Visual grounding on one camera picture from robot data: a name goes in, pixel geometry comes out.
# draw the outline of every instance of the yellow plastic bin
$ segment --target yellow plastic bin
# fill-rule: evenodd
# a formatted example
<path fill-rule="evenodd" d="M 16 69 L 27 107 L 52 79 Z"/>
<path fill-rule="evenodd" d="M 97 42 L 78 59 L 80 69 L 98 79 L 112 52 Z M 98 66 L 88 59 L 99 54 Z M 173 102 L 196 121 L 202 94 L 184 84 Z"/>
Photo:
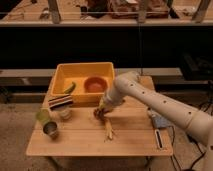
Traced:
<path fill-rule="evenodd" d="M 51 95 L 66 95 L 63 92 L 74 82 L 76 87 L 71 93 L 74 103 L 99 102 L 105 89 L 103 91 L 99 89 L 99 92 L 88 92 L 85 83 L 91 77 L 96 77 L 102 79 L 108 88 L 112 85 L 114 75 L 114 67 L 111 62 L 59 64 L 53 80 Z"/>

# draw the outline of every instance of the floor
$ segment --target floor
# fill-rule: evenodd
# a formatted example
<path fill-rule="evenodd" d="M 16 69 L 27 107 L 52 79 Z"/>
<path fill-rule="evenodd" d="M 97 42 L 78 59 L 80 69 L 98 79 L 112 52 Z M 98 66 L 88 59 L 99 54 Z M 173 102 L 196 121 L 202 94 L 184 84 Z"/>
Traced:
<path fill-rule="evenodd" d="M 55 170 L 44 157 L 29 157 L 25 151 L 35 123 L 35 113 L 41 103 L 9 103 L 0 104 L 0 170 Z M 175 127 L 174 154 L 181 166 L 187 169 L 200 156 L 194 143 L 190 143 L 186 134 Z M 149 168 L 144 169 L 146 159 L 136 158 L 55 158 L 63 166 L 62 170 L 73 171 L 173 171 L 170 157 L 155 157 Z M 198 162 L 194 169 L 201 170 L 203 161 Z"/>

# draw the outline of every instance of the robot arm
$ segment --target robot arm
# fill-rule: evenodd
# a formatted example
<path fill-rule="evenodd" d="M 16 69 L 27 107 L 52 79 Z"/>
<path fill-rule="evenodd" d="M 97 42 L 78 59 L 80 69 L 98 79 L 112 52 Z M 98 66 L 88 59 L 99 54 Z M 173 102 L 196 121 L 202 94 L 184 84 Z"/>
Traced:
<path fill-rule="evenodd" d="M 213 118 L 211 116 L 195 107 L 143 87 L 139 83 L 139 74 L 136 72 L 128 72 L 117 76 L 112 87 L 102 97 L 100 106 L 105 110 L 111 110 L 120 105 L 126 95 L 154 109 L 198 142 L 207 146 L 204 171 L 212 170 Z"/>

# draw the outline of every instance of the orange bowl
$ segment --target orange bowl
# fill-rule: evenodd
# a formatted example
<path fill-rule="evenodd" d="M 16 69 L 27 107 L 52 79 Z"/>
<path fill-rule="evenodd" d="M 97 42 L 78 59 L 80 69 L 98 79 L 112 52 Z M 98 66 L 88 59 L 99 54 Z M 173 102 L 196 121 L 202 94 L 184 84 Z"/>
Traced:
<path fill-rule="evenodd" d="M 87 93 L 104 92 L 107 89 L 107 82 L 101 77 L 89 77 L 84 82 Z"/>

